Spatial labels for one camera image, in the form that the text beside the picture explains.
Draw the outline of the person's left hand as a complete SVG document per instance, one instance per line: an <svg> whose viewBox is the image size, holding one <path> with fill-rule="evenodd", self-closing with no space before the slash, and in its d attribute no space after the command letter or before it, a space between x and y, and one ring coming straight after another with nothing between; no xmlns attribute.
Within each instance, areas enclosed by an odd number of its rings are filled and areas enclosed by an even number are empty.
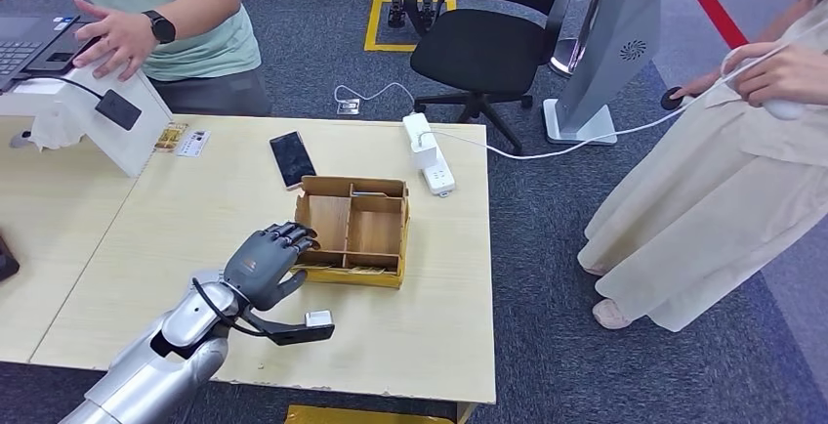
<svg viewBox="0 0 828 424"><path fill-rule="evenodd" d="M97 19L78 29L76 39L99 38L72 61L73 65L82 68L104 60L94 69L94 77L102 78L117 72L119 81L131 78L158 44L152 32L151 19L144 14L113 10L86 0L73 2L80 11Z"/></svg>

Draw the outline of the person's hand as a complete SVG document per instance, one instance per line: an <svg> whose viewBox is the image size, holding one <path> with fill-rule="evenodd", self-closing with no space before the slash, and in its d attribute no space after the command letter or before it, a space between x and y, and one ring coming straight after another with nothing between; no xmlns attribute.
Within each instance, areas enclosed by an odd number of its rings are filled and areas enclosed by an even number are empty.
<svg viewBox="0 0 828 424"><path fill-rule="evenodd" d="M681 92L685 96L698 97L715 85L720 78L721 74L714 70L683 85Z"/></svg>
<svg viewBox="0 0 828 424"><path fill-rule="evenodd" d="M751 106L768 101L826 106L827 54L789 45L738 74L731 85Z"/></svg>

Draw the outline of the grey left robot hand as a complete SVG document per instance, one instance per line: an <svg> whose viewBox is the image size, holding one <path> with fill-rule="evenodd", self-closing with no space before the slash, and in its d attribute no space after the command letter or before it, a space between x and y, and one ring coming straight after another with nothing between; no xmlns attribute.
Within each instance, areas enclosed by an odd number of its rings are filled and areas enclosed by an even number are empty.
<svg viewBox="0 0 828 424"><path fill-rule="evenodd" d="M229 258L224 282L255 310L266 312L298 290L307 279L299 270L284 277L301 254L318 249L316 232L296 222L272 224L251 234Z"/></svg>

